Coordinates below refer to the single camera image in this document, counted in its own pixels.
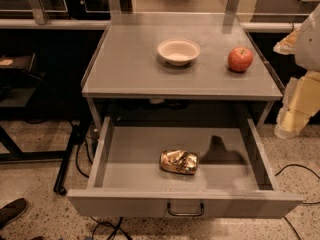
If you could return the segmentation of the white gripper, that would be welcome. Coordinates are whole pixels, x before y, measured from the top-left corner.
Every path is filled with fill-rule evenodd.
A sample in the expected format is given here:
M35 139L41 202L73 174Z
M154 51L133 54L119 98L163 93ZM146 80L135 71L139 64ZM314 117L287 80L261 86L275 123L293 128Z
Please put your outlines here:
M281 139L299 135L311 117L320 111L320 5L302 23L280 42L273 51L290 55L295 62L308 71L303 77L291 78L282 100L274 133Z

